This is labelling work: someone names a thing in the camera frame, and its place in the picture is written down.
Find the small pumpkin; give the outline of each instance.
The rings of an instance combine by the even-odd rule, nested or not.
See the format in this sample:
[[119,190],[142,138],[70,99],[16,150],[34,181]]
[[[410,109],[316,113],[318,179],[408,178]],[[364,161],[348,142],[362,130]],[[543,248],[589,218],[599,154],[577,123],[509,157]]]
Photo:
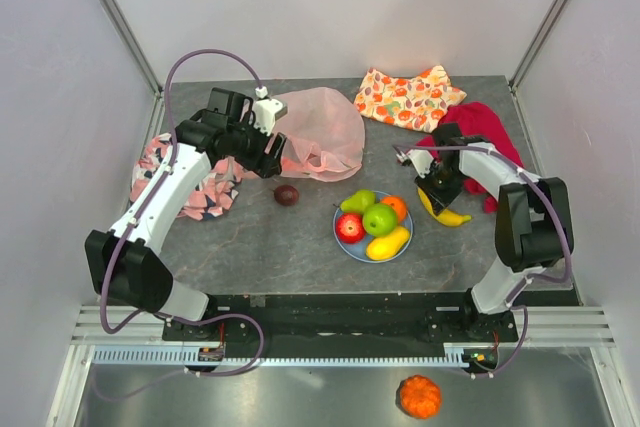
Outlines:
[[440,387],[427,377],[414,375],[400,386],[400,405],[416,419],[428,419],[438,414],[442,404]]

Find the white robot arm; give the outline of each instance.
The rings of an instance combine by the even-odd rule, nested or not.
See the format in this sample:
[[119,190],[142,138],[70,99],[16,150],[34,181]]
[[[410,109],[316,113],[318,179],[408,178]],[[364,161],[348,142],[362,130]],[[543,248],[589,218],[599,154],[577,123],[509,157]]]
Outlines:
[[95,291],[101,293],[103,283],[110,281],[110,299],[189,321],[210,317],[217,308],[215,298],[173,278],[158,257],[162,244],[194,187],[219,160],[232,156],[263,178],[281,172],[286,139],[272,131],[286,112],[287,106],[277,99],[254,103],[237,92],[213,89],[207,109],[176,128],[178,152],[173,164],[169,165],[169,150],[129,210],[108,232],[94,230],[87,238],[85,251]]
[[470,321],[479,315],[509,310],[515,297],[563,256],[562,241],[540,200],[524,176],[544,193],[561,220],[569,249],[573,234],[567,189],[560,179],[542,179],[491,153],[495,146],[480,137],[463,137],[456,124],[443,124],[433,132],[442,149],[438,159],[414,148],[398,158],[418,173],[416,184],[429,197],[438,214],[461,192],[465,178],[476,180],[498,199],[495,243],[498,256],[485,277],[467,292]]

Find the metal frame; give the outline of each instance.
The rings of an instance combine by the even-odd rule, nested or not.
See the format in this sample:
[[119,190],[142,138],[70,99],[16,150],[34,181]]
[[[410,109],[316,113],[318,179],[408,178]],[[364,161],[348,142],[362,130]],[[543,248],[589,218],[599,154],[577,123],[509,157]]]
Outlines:
[[549,37],[549,33],[551,32],[551,29],[553,29],[553,26],[556,24],[556,22],[560,18],[560,15],[564,11],[568,2],[569,0],[553,0],[553,2],[551,3],[549,10],[544,16],[542,23],[540,24],[540,27],[538,27],[538,31],[536,32],[536,35],[533,37],[533,40],[529,44],[529,47],[527,48],[527,51],[522,57],[520,64],[518,64],[518,67],[516,68],[516,71],[514,72],[513,77],[509,81],[509,85],[513,89],[517,89],[522,83],[522,80],[524,79],[524,76],[527,74],[529,67],[531,67],[531,64],[533,63],[538,53],[540,52],[540,49],[542,49],[542,46],[544,45],[545,41]]
[[[542,166],[531,145],[531,136],[524,121],[524,114],[517,97],[529,68],[542,49],[553,26],[569,0],[553,0],[527,51],[514,72],[509,86],[516,110],[534,157],[537,172]],[[130,51],[147,84],[156,93],[153,113],[145,138],[146,145],[159,132],[164,115],[162,86],[153,72],[144,52],[136,40],[116,0],[100,0],[109,19]],[[112,322],[121,321],[131,312],[129,307],[111,307]],[[604,312],[593,307],[531,307],[529,309],[529,331],[524,348],[588,347],[595,362],[596,372],[604,393],[612,421],[616,427],[640,427],[638,406],[624,375],[620,354],[615,346]],[[131,325],[116,336],[103,332],[99,323],[97,307],[81,309],[71,345],[65,360],[58,389],[47,420],[47,427],[74,425],[79,414],[82,395],[88,380],[89,368],[96,347],[128,345],[132,347],[167,347],[182,345],[162,341],[163,324],[150,314],[141,314]],[[522,315],[516,313],[516,326],[521,328]],[[448,348],[490,347],[483,344],[445,344]]]
[[[120,322],[133,309],[131,307],[110,307],[110,321]],[[515,312],[515,325],[522,329],[523,315]],[[143,313],[134,318],[130,325],[117,335],[106,334],[100,325],[100,312],[96,306],[82,307],[76,328],[71,339],[71,346],[67,354],[63,373],[60,377],[55,399],[47,420],[47,427],[71,426],[80,415],[80,402],[87,384],[89,368],[94,362],[96,352],[102,352],[100,363],[108,363],[105,351],[137,351],[153,352],[173,347],[173,350],[190,349],[193,343],[164,342],[162,330],[164,323],[151,314]],[[456,343],[444,344],[449,355],[459,352],[460,348],[485,348],[491,344]],[[217,342],[199,343],[200,347],[217,347]],[[596,366],[598,380],[609,408],[609,413],[615,427],[640,427],[637,405],[631,395],[629,383],[624,376],[624,368],[620,354],[613,340],[613,335],[604,311],[599,307],[529,307],[529,328],[523,348],[590,348]],[[114,363],[122,363],[122,357],[114,357]],[[307,365],[300,363],[301,359],[272,359],[264,363],[267,366]],[[378,362],[373,359],[358,359],[341,363],[318,363],[313,365],[350,367],[384,367],[390,366],[438,366],[425,359],[394,359],[395,362]],[[237,364],[242,359],[233,359],[231,364]],[[147,358],[138,363],[161,363]]]
[[149,88],[156,94],[162,91],[162,86],[156,77],[156,74],[153,72],[153,68],[151,64],[147,60],[147,57],[144,55],[140,44],[138,43],[131,27],[127,23],[127,20],[120,10],[118,3],[116,0],[100,0],[100,3],[104,7],[109,20],[115,27],[118,35],[124,42],[127,50],[131,53],[136,65],[140,69],[140,72],[145,78],[145,81],[149,85]]

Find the metal floor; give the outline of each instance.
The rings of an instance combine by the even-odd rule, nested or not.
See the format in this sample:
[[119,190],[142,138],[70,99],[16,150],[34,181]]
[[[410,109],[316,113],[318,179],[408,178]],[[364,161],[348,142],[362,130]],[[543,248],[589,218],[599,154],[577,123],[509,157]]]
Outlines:
[[[102,393],[117,396],[171,369],[98,365],[92,373]],[[263,367],[222,379],[179,376],[118,403],[87,388],[76,426],[420,425],[395,405],[400,382],[415,374],[441,388],[442,408],[424,424],[429,427],[613,426],[588,349],[524,350],[493,380],[437,368]]]

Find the red apple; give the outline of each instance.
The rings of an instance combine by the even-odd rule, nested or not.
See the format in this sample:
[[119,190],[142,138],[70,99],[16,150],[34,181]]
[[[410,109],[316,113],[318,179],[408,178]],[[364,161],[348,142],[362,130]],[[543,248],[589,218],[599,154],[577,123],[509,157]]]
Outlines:
[[343,214],[336,222],[336,235],[345,244],[356,244],[367,235],[362,225],[362,216]]

